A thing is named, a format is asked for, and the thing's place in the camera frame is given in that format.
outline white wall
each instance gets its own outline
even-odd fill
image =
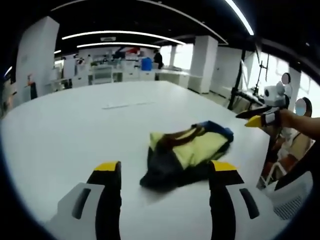
[[[49,93],[46,83],[54,67],[54,51],[59,24],[50,17],[44,17],[29,27],[22,35],[16,59],[16,88],[19,104],[26,101],[30,91],[25,87],[28,75],[36,83],[38,97]]]
[[[169,67],[173,67],[174,66],[176,52],[177,52],[177,46],[172,46],[171,53],[170,53]]]
[[[209,93],[217,58],[218,41],[211,36],[196,36],[190,74],[201,76],[200,85],[189,81],[189,88],[198,93]]]
[[[241,62],[241,49],[219,46],[216,54],[214,71],[211,79],[210,90],[226,98],[230,96],[230,89],[235,85],[239,64]],[[246,51],[245,65],[248,70],[248,79],[250,79],[251,69],[256,54]]]

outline white robot head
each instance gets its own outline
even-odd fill
[[[271,107],[288,108],[292,96],[290,83],[290,74],[286,72],[275,86],[266,86],[264,88],[264,103]]]

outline white pillar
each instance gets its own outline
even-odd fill
[[[294,111],[296,101],[298,100],[298,91],[300,88],[301,72],[289,67],[289,74],[291,76],[292,96],[289,104],[289,110]]]
[[[59,23],[49,16],[37,21],[22,35],[16,59],[16,90],[19,104],[26,101],[26,92],[29,87],[28,75],[36,84],[38,97],[49,93],[47,85],[50,73],[55,64],[56,39]]]
[[[211,36],[197,36],[193,47],[190,74],[202,77],[198,86],[199,93],[209,93],[214,73],[218,41]]]
[[[174,66],[176,52],[177,52],[177,46],[172,46],[171,53],[170,53],[170,63],[169,63],[170,67]]]

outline blue container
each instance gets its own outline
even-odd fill
[[[141,60],[141,70],[151,71],[152,69],[152,59],[150,57],[143,58]]]

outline white table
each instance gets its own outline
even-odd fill
[[[102,109],[110,105],[153,102]],[[149,133],[177,132],[211,120],[234,132],[221,161],[256,186],[269,136],[247,128],[235,113],[166,81],[120,82],[60,91],[24,103],[2,121],[3,150],[13,183],[31,214],[49,220],[58,201],[93,169],[122,162],[122,240],[211,239],[209,185],[197,182],[167,194],[140,187]]]

